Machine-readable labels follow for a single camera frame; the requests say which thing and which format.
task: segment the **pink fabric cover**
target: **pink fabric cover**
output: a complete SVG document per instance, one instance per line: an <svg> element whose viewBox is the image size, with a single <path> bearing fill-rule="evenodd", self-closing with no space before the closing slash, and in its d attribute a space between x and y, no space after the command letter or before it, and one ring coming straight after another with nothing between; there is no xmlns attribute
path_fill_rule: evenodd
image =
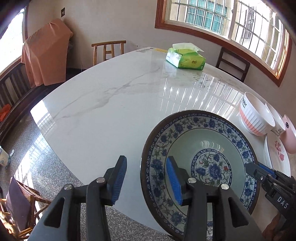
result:
<svg viewBox="0 0 296 241"><path fill-rule="evenodd" d="M47 23L24 43L21 62L32 87L65 82L71 30L59 18Z"/></svg>

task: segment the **wall switch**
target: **wall switch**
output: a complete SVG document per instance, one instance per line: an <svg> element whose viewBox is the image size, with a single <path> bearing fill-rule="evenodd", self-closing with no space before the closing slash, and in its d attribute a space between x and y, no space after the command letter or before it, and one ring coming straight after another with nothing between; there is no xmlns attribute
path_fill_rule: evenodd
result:
<svg viewBox="0 0 296 241"><path fill-rule="evenodd" d="M65 8L61 10L61 17L65 16Z"/></svg>

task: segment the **speckled granite floor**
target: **speckled granite floor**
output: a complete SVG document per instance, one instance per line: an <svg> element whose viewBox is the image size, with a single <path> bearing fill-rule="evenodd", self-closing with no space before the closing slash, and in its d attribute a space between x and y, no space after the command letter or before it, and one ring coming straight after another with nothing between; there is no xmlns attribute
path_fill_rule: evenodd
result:
<svg viewBox="0 0 296 241"><path fill-rule="evenodd" d="M29 113L8 134L2 147L7 153L15 151L10 166L0 167L0 186L4 196L13 175L49 200L53 200L67 183L82 185L47 144ZM112 207L106 207L106 213L112 240L172 240ZM81 240L86 240L85 205L81 208Z"/></svg>

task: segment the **white wall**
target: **white wall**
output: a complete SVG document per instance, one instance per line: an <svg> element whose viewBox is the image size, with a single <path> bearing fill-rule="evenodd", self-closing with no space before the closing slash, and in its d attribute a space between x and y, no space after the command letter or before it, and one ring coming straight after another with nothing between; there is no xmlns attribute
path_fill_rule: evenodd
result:
<svg viewBox="0 0 296 241"><path fill-rule="evenodd" d="M93 61L92 43L126 40L125 52L143 47L168 49L173 43L192 42L205 52L202 54L206 62L216 65L221 47L207 40L169 30L155 29L157 0L139 1L104 1L104 0L32 0L29 7L28 29L41 27L50 18L60 17L65 7L62 20L72 30L74 48L69 56L69 67L89 68ZM32 12L41 8L45 13L35 13L33 26L29 27ZM119 46L115 47L115 55L119 54ZM103 49L98 48L98 62L103 59ZM296 123L296 46L293 44L292 54L284 80L277 87L258 68L251 65L245 84L273 105L282 115L288 114Z"/></svg>

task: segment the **green tissue package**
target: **green tissue package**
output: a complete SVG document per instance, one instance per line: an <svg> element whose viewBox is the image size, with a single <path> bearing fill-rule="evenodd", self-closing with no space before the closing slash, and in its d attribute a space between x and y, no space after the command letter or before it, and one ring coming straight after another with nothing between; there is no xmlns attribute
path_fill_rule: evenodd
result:
<svg viewBox="0 0 296 241"><path fill-rule="evenodd" d="M168 50L166 60L177 68L203 70L205 58L198 51L203 52L192 43L173 44Z"/></svg>

